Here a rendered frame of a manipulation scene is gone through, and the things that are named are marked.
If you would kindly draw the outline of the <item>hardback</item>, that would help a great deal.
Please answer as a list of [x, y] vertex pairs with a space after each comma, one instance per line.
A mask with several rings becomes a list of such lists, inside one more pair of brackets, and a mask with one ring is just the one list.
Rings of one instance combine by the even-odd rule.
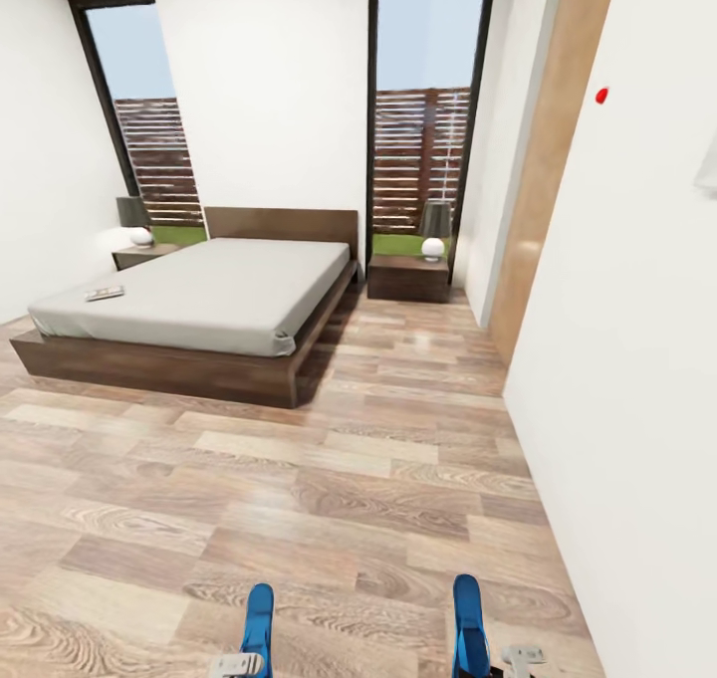
[[104, 297], [110, 297], [114, 295], [122, 295], [123, 293], [123, 285], [119, 285], [116, 287], [108, 287], [106, 289], [97, 289], [94, 291], [87, 291], [86, 299], [87, 301], [96, 300]]

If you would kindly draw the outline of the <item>sandal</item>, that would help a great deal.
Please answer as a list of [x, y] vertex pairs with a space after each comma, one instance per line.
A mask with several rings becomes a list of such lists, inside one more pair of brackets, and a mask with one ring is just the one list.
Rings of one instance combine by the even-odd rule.
[[455, 577], [453, 584], [455, 611], [455, 648], [452, 677], [459, 678], [458, 668], [481, 678], [492, 675], [490, 671], [490, 649], [487, 654], [483, 629], [481, 595], [478, 581], [468, 573]]
[[248, 598], [245, 636], [241, 653], [261, 654], [265, 659], [263, 672], [237, 678], [273, 678], [271, 631], [273, 630], [274, 593], [270, 584], [254, 585]]

